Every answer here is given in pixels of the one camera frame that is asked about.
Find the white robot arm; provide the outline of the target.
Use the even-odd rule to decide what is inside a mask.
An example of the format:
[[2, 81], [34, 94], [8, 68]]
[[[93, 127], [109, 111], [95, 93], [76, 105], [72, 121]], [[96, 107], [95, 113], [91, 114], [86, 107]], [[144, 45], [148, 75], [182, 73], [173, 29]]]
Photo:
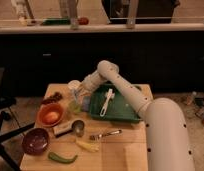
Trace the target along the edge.
[[195, 171], [193, 151], [183, 111], [169, 98], [150, 99], [119, 74], [119, 67], [107, 60], [87, 75], [77, 95], [92, 93], [110, 81], [145, 122], [148, 171]]

